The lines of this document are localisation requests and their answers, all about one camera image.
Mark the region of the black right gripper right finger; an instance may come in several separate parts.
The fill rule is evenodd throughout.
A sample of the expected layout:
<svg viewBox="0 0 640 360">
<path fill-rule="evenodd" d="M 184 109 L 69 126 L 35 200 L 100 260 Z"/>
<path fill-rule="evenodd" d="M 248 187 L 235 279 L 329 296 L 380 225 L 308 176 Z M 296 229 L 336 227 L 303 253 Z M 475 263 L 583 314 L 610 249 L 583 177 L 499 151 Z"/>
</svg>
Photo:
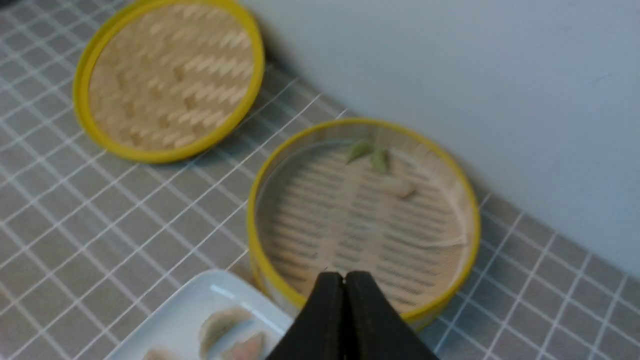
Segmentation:
<svg viewBox="0 0 640 360">
<path fill-rule="evenodd" d="M 349 272 L 344 291 L 350 319 L 346 360 L 438 359 L 387 301 L 370 273 Z"/>
</svg>

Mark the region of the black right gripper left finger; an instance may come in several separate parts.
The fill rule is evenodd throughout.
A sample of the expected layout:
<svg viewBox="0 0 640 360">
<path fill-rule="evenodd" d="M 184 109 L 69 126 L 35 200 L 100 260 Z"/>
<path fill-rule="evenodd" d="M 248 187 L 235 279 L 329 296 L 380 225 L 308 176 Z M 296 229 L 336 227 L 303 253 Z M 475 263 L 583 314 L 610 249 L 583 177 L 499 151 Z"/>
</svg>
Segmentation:
<svg viewBox="0 0 640 360">
<path fill-rule="evenodd" d="M 339 273 L 318 274 L 304 307 L 267 359 L 343 360 L 343 290 L 343 277 Z"/>
</svg>

